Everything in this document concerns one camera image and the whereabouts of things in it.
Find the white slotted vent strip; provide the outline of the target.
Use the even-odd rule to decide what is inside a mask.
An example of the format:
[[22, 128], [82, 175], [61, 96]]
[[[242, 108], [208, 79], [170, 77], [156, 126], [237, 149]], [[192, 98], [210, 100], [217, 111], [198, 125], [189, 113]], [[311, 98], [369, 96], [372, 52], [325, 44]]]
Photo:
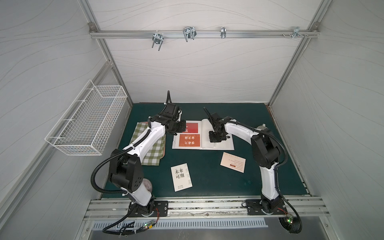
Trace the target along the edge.
[[[130, 229], [143, 227], [150, 220], [124, 221], [110, 231], [116, 231], [129, 223], [134, 223]], [[95, 221], [92, 227], [94, 231], [101, 231], [111, 225], [111, 221]], [[229, 219], [160, 219], [154, 226], [155, 230], [187, 230], [187, 229], [250, 229], [268, 228], [264, 218], [229, 218]]]

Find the metal bracket with screws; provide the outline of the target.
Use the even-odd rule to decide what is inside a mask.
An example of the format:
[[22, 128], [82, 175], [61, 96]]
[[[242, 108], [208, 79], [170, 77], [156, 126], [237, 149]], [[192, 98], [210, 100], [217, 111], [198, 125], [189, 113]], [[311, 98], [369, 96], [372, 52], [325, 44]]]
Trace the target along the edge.
[[299, 27], [296, 27], [295, 29], [293, 29], [293, 31], [290, 34], [288, 35], [282, 34], [282, 36], [284, 38], [290, 38], [290, 39], [304, 39], [309, 37], [308, 34], [301, 33]]

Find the white photo card black text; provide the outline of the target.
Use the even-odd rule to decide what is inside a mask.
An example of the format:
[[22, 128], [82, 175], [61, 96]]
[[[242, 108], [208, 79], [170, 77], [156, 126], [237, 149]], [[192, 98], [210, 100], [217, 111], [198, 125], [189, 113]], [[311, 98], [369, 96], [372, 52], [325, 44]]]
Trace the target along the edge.
[[188, 164], [171, 167], [175, 192], [191, 188], [193, 186]]

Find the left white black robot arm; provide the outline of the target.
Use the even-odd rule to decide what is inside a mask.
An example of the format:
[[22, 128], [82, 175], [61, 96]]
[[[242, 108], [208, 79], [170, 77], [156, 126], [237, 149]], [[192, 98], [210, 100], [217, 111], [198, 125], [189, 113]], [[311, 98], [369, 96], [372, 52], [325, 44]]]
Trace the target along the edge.
[[176, 136], [186, 130], [186, 121], [181, 119], [179, 106], [166, 103], [163, 110], [149, 118], [148, 127], [120, 156], [114, 154], [110, 161], [110, 181], [123, 191], [135, 204], [147, 207], [151, 204], [152, 193], [145, 187], [142, 160], [152, 146], [166, 134]]

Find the horizontal aluminium rail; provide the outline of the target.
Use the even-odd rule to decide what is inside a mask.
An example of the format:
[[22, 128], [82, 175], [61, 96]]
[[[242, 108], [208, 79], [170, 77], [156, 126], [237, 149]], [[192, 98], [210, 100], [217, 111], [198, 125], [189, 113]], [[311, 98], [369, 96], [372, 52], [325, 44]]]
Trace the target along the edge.
[[[274, 39], [283, 38], [282, 34], [288, 35], [293, 30], [229, 30], [225, 39]], [[221, 39], [221, 30], [196, 30], [195, 39]], [[301, 33], [308, 34], [308, 38], [317, 38], [319, 31], [300, 30]], [[90, 32], [93, 39], [151, 39], [153, 34], [159, 33], [164, 39], [183, 39], [182, 30], [165, 31], [96, 31]]]

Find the white photo album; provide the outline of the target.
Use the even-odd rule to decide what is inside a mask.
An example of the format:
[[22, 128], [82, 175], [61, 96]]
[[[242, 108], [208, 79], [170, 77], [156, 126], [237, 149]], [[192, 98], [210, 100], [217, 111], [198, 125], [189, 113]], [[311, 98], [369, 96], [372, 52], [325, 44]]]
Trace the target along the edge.
[[233, 139], [227, 139], [226, 141], [222, 141], [221, 143], [211, 143], [209, 140], [209, 131], [212, 131], [212, 125], [208, 121], [208, 119], [203, 119], [201, 121], [186, 121], [187, 122], [195, 122], [199, 123], [199, 133], [201, 135], [201, 147], [199, 148], [182, 148], [179, 147], [179, 138], [180, 134], [187, 134], [187, 133], [178, 133], [176, 136], [174, 136], [173, 139], [173, 145], [172, 149], [178, 149], [178, 150], [220, 150], [220, 151], [234, 151], [234, 143]]

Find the red photo card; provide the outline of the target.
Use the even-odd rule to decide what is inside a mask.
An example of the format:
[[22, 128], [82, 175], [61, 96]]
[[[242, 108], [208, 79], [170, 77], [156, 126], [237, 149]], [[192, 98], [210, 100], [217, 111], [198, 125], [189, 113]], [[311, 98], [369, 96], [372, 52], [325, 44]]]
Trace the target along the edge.
[[184, 131], [184, 133], [187, 133], [187, 134], [198, 134], [199, 133], [199, 123], [187, 122], [186, 123], [186, 130]]

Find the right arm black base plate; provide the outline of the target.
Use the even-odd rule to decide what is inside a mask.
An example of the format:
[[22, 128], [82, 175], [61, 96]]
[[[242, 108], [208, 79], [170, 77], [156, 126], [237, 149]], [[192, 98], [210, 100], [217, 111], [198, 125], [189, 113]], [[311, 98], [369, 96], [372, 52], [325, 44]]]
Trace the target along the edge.
[[247, 210], [247, 214], [250, 216], [284, 216], [287, 212], [286, 205], [281, 199], [274, 201], [258, 199], [245, 200], [242, 203], [242, 207]]

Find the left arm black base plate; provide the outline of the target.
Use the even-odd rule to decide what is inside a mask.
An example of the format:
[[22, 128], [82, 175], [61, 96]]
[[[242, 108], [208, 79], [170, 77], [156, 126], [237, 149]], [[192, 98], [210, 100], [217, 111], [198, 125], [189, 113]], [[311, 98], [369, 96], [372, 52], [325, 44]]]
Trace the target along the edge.
[[129, 207], [129, 218], [166, 217], [168, 215], [168, 201], [151, 200], [146, 206], [137, 203]]

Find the orange photo card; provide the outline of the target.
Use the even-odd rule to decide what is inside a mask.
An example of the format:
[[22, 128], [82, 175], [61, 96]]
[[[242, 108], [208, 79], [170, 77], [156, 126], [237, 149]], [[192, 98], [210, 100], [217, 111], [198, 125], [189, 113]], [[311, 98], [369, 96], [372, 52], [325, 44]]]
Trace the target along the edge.
[[179, 147], [182, 147], [182, 148], [201, 147], [201, 135], [200, 134], [180, 134]]

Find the ribbed grey ceramic teapot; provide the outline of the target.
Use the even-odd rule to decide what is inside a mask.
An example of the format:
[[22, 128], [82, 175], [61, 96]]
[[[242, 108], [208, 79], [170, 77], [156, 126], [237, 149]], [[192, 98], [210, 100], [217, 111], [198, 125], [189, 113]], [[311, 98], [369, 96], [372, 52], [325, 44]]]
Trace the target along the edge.
[[260, 125], [260, 126], [257, 127], [257, 130], [265, 132], [265, 131], [268, 130], [268, 128], [266, 127], [265, 124], [262, 124], [262, 125]]

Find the green checkered photo album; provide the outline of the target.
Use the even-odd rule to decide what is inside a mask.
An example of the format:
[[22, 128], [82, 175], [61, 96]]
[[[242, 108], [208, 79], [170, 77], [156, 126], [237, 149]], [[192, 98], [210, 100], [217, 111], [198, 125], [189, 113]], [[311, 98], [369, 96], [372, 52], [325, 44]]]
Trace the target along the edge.
[[[149, 129], [151, 129], [149, 136], [138, 146], [134, 147], [133, 145], [142, 139]], [[142, 166], [159, 166], [160, 160], [165, 156], [165, 145], [165, 126], [152, 122], [151, 128], [149, 128], [148, 123], [137, 123], [131, 142], [126, 148], [133, 148], [128, 154], [138, 156]]]

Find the pink ribbed cup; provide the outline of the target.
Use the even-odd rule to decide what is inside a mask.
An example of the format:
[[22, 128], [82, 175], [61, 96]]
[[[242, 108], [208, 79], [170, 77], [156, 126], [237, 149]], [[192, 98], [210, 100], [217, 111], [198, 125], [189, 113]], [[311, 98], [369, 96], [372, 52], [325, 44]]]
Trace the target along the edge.
[[143, 183], [143, 185], [145, 186], [146, 190], [149, 191], [150, 193], [152, 193], [152, 191], [153, 191], [153, 185], [152, 185], [151, 181], [148, 180], [148, 179], [143, 179], [143, 182], [142, 182], [142, 183]]

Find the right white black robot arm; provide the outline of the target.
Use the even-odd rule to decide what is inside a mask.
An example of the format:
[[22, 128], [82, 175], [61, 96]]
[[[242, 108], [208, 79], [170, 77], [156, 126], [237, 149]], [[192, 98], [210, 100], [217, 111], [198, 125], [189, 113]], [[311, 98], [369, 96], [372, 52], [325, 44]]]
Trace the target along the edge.
[[284, 146], [265, 126], [253, 128], [231, 117], [221, 118], [217, 113], [211, 114], [207, 108], [204, 111], [213, 127], [209, 132], [210, 142], [221, 143], [228, 139], [228, 135], [233, 135], [251, 145], [253, 158], [261, 171], [262, 193], [259, 206], [265, 214], [271, 215], [283, 201], [278, 190], [276, 170], [279, 157], [286, 153]]

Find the pale pink photo card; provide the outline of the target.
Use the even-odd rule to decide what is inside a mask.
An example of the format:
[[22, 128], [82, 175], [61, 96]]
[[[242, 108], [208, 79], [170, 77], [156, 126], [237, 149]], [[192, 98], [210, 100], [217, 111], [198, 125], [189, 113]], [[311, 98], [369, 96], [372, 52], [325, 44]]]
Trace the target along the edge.
[[228, 169], [244, 173], [246, 159], [231, 155], [229, 153], [223, 153], [220, 165]]

